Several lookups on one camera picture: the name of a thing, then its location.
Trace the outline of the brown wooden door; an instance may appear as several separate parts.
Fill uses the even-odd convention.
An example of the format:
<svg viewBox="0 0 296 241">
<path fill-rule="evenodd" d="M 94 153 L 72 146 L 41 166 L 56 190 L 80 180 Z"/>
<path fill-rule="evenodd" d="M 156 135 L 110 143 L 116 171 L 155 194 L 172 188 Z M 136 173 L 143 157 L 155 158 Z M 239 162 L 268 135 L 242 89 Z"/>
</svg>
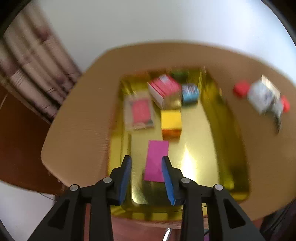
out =
<svg viewBox="0 0 296 241">
<path fill-rule="evenodd" d="M 48 130 L 48 123 L 1 87 L 2 181 L 42 193 L 62 193 L 62 183 L 49 173 L 41 161 Z"/>
</svg>

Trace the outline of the small blue tin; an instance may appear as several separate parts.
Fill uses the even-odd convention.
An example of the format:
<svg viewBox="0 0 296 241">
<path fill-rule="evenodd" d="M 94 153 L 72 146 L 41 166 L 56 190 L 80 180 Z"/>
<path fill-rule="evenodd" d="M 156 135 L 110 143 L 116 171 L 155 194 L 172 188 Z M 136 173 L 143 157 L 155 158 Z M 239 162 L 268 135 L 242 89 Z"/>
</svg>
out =
<svg viewBox="0 0 296 241">
<path fill-rule="evenodd" d="M 197 103 L 199 98 L 199 89 L 197 85 L 188 83 L 182 85 L 182 103 L 184 105 Z"/>
</svg>

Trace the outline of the red gold tin box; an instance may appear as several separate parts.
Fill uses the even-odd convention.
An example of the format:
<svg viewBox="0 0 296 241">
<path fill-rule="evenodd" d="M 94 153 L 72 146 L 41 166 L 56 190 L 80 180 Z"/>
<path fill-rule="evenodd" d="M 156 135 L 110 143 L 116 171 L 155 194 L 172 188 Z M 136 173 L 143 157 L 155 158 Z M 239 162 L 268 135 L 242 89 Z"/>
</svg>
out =
<svg viewBox="0 0 296 241">
<path fill-rule="evenodd" d="M 154 108 L 154 126 L 127 131 L 123 117 L 124 99 L 147 91 L 153 78 L 168 74 L 181 83 L 196 84 L 199 100 L 181 109 L 182 132 L 169 141 L 171 164 L 200 185 L 222 184 L 232 197 L 243 202 L 250 193 L 248 165 L 239 124 L 222 90 L 205 68 L 170 68 L 121 77 L 117 110 L 109 146 L 108 168 L 132 158 L 130 187 L 122 206 L 112 206 L 115 217 L 146 221 L 179 221 L 181 206 L 172 206 L 163 183 L 144 180 L 148 142 L 162 140 L 161 113 Z"/>
</svg>

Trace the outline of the patterned beige curtain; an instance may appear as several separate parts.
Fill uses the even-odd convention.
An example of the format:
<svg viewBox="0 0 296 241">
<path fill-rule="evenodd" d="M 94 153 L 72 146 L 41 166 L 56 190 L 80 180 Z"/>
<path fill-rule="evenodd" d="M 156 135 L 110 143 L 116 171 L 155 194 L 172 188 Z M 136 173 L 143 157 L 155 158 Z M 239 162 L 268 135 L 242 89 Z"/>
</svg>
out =
<svg viewBox="0 0 296 241">
<path fill-rule="evenodd" d="M 1 1 L 1 76 L 52 122 L 81 71 L 35 1 Z"/>
</svg>

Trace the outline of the yellow cube box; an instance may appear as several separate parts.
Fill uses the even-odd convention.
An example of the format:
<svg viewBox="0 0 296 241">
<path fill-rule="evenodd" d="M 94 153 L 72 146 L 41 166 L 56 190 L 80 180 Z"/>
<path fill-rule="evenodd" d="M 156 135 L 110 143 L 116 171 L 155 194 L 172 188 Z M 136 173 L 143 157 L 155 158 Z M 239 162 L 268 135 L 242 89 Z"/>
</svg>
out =
<svg viewBox="0 0 296 241">
<path fill-rule="evenodd" d="M 181 111 L 161 110 L 161 130 L 163 138 L 179 138 L 182 132 Z"/>
</svg>

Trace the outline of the red rounded square tin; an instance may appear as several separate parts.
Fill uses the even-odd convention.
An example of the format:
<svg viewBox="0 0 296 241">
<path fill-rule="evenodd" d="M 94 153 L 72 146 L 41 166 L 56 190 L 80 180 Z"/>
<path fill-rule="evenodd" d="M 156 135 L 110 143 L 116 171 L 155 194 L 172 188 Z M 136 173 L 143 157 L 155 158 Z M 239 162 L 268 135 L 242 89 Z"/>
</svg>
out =
<svg viewBox="0 0 296 241">
<path fill-rule="evenodd" d="M 288 101 L 288 99 L 284 95 L 282 95 L 280 100 L 283 105 L 283 112 L 284 113 L 289 112 L 290 111 L 290 102 Z"/>
</svg>

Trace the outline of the clear plastic floss box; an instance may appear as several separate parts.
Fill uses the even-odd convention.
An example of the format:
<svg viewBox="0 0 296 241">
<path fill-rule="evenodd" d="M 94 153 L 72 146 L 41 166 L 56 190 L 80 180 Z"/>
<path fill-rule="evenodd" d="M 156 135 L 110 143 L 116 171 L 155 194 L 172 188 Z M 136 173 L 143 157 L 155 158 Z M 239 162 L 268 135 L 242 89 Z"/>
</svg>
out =
<svg viewBox="0 0 296 241">
<path fill-rule="evenodd" d="M 281 100 L 277 99 L 261 81 L 257 81 L 250 86 L 247 100 L 259 114 L 264 114 L 267 111 L 273 112 L 273 110 L 283 112 Z"/>
</svg>

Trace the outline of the red flat block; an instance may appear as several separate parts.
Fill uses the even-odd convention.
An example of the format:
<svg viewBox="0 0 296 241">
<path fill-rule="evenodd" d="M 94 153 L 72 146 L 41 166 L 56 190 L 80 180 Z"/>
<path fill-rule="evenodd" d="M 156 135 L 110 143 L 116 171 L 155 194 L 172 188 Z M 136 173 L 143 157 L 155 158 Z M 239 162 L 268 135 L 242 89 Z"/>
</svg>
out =
<svg viewBox="0 0 296 241">
<path fill-rule="evenodd" d="M 239 98 L 245 98 L 250 90 L 250 83 L 247 81 L 240 81 L 233 87 L 233 93 Z"/>
</svg>

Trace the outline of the pink card in clear case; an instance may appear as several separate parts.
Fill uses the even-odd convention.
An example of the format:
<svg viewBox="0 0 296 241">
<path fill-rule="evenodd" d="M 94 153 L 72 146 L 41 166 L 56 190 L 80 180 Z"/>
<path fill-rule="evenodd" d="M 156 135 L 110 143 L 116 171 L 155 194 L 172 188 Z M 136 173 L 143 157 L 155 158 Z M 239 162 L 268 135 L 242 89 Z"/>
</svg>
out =
<svg viewBox="0 0 296 241">
<path fill-rule="evenodd" d="M 123 102 L 123 117 L 125 129 L 129 132 L 153 128 L 154 109 L 150 94 L 140 91 L 127 95 Z"/>
</svg>

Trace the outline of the pink rectangular eraser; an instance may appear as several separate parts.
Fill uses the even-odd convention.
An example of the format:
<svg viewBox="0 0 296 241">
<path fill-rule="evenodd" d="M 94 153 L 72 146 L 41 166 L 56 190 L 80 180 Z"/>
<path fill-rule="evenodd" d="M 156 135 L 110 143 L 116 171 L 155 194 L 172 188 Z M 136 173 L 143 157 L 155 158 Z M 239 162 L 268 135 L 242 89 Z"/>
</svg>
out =
<svg viewBox="0 0 296 241">
<path fill-rule="evenodd" d="M 144 170 L 144 180 L 151 182 L 164 182 L 162 172 L 162 158 L 167 156 L 169 151 L 168 141 L 149 141 L 147 158 Z"/>
</svg>

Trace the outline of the pink topped cardboard box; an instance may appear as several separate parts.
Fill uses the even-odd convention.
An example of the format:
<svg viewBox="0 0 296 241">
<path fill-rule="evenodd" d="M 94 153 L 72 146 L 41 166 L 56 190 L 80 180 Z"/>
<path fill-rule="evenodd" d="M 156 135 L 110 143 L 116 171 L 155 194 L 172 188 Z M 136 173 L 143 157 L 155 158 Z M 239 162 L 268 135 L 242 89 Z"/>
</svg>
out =
<svg viewBox="0 0 296 241">
<path fill-rule="evenodd" d="M 147 84 L 152 100 L 161 110 L 180 109 L 182 87 L 168 75 L 161 75 Z"/>
</svg>

